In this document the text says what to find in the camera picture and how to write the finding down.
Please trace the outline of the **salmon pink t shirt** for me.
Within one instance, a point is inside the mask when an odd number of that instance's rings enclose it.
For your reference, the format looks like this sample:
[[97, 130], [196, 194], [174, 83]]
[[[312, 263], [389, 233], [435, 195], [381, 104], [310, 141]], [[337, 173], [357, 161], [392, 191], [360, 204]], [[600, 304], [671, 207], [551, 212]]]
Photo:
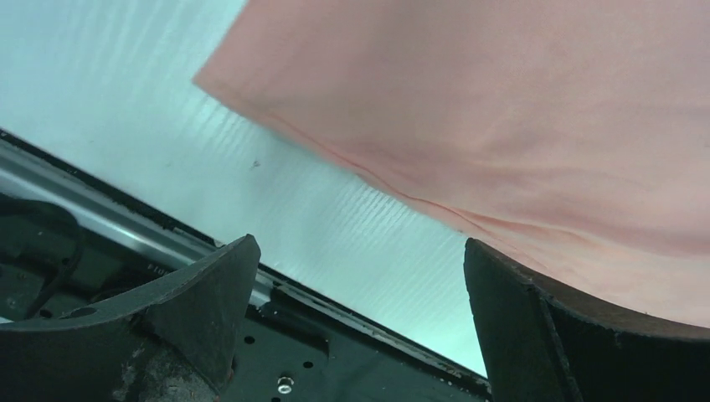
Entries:
[[250, 1], [194, 81], [535, 271], [709, 324], [706, 1]]

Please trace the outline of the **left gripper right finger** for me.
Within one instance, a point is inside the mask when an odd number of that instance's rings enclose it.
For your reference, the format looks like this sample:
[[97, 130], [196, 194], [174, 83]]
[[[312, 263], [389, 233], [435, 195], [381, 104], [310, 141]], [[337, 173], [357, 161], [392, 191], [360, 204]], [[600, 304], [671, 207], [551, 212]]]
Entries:
[[495, 401], [706, 401], [709, 331], [635, 312], [466, 241]]

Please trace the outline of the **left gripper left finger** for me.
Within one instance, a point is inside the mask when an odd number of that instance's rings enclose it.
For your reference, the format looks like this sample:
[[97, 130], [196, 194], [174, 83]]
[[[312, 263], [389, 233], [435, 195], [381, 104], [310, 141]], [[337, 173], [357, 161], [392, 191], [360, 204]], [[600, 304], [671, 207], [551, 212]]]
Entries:
[[1, 327], [4, 401], [214, 401], [260, 261], [254, 236], [67, 313]]

